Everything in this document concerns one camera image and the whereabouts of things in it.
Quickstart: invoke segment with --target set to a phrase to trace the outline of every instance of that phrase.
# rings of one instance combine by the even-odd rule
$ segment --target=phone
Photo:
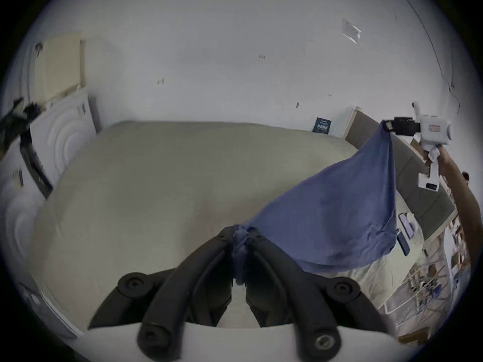
[[[401,213],[399,215],[399,219],[401,220],[402,226],[404,227],[404,230],[408,235],[408,239],[411,240],[414,236],[414,231],[413,231],[413,228],[411,227],[411,224],[409,224],[408,217],[406,216],[405,213]]]
[[[409,255],[409,244],[408,242],[406,241],[406,239],[404,238],[404,235],[402,233],[402,231],[398,228],[397,231],[397,241],[399,243],[399,245],[401,245],[401,249],[402,249],[402,253],[404,254],[404,256],[407,256]]]

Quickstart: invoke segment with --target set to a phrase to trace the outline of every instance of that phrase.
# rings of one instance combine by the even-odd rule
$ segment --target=gray headboard
[[[372,136],[378,123],[356,109],[349,121],[345,140],[356,148]],[[455,218],[456,207],[440,186],[438,192],[431,192],[417,186],[418,173],[426,173],[427,167],[419,153],[399,137],[392,135],[396,189],[421,226],[425,240],[441,233],[448,222]]]

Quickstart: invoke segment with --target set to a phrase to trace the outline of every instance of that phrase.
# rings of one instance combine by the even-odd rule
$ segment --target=blue cloth
[[[236,226],[232,257],[238,283],[244,279],[251,227],[313,273],[362,267],[388,254],[396,240],[390,133],[380,125],[354,156],[304,180]]]

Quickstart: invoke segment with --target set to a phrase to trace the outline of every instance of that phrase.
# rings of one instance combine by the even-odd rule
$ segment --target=electrical wire
[[[441,73],[441,77],[443,78],[443,81],[444,81],[444,82],[445,82],[445,83],[448,85],[448,91],[449,91],[450,95],[451,95],[451,96],[452,96],[454,99],[456,99],[456,100],[458,101],[458,111],[457,111],[457,113],[456,113],[456,115],[458,115],[458,114],[459,114],[459,109],[460,109],[460,107],[461,107],[461,103],[460,103],[459,99],[458,99],[458,98],[457,98],[457,97],[456,97],[456,96],[455,96],[455,95],[454,95],[454,94],[451,92],[451,84],[450,84],[450,83],[449,83],[449,82],[448,82],[448,81],[447,81],[447,80],[444,78],[444,75],[443,75],[443,69],[441,68],[441,63],[439,62],[438,54],[436,53],[436,49],[434,48],[433,42],[432,42],[432,40],[431,40],[431,37],[429,36],[429,33],[427,32],[427,29],[426,29],[426,27],[425,27],[425,25],[424,25],[423,21],[422,21],[422,20],[421,20],[421,18],[419,17],[419,14],[418,14],[418,12],[416,11],[416,9],[414,9],[413,5],[411,4],[411,2],[410,2],[409,0],[406,0],[406,1],[408,2],[409,6],[410,6],[410,7],[413,9],[413,11],[414,11],[414,13],[416,14],[416,16],[417,16],[417,18],[418,18],[419,22],[420,22],[420,23],[421,23],[421,25],[423,26],[423,29],[424,29],[424,31],[425,31],[425,33],[426,33],[426,35],[427,35],[427,38],[429,39],[429,43],[431,44],[431,47],[432,47],[432,49],[433,49],[434,56],[436,57],[436,61],[438,62],[439,72]]]

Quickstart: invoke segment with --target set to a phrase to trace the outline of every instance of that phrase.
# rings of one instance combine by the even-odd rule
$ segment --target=bed
[[[83,332],[124,274],[176,267],[223,227],[249,220],[356,151],[336,137],[254,124],[113,125],[76,157],[41,209],[29,271],[53,309]],[[408,211],[397,194],[396,212]],[[378,261],[339,275],[358,281],[380,307],[423,241],[419,229],[407,257],[396,244]]]

